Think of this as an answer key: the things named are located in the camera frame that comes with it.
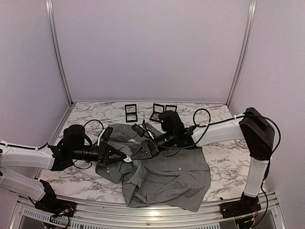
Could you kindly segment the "dark patterned round brooch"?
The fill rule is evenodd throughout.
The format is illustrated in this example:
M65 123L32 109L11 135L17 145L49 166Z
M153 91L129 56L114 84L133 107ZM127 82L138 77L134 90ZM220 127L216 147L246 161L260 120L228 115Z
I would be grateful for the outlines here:
M131 157L130 157L130 156L128 156L128 155L126 155L126 158L124 159L124 162L126 162L126 163L130 163L130 162L132 162Z

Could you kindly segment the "grey button shirt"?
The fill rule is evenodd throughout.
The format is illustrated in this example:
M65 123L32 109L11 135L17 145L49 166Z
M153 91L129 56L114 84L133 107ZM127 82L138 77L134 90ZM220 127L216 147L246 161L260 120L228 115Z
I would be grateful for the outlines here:
M131 208L165 203L196 212L211 184L210 168L201 148L96 165L95 172L111 182L121 182L123 198Z

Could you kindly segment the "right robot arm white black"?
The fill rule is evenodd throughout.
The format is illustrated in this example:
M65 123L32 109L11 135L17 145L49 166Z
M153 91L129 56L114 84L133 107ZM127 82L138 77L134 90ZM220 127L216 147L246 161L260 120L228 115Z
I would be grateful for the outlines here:
M194 149L218 142L245 140L251 158L250 168L236 210L245 214L254 207L254 200L268 176L271 157L280 145L274 142L274 138L276 135L282 138L278 125L272 119L249 107L240 115L218 122L210 121L206 125L185 127L173 110L159 114L159 122L164 134L144 140L131 155L132 160L150 159L166 149Z

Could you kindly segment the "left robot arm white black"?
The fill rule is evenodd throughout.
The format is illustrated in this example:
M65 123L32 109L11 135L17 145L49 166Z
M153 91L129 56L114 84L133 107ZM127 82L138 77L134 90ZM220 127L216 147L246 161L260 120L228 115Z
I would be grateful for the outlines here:
M94 145L82 125L71 125L63 132L63 138L55 146L46 144L41 147L0 144L0 187L18 193L32 200L41 201L49 212L60 209L60 201L51 185L43 180L35 180L11 170L11 167L33 167L50 171L63 171L75 160L96 162L107 166L122 161L127 155L114 147L108 140L113 132L107 127Z

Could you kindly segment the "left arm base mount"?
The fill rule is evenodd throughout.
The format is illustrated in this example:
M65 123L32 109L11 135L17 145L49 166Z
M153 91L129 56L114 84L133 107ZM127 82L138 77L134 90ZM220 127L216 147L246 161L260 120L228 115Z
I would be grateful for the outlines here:
M73 217L76 203L57 198L53 188L47 181L40 180L40 183L43 185L44 195L40 200L35 201L35 208L53 213L55 217L68 210L67 215Z

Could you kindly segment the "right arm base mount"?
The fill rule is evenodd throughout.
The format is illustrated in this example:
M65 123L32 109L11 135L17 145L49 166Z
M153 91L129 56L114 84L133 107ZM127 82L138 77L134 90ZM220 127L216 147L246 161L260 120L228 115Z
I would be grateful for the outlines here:
M242 192L240 199L222 203L219 207L224 219L258 213L262 209L258 195L252 197L245 190Z

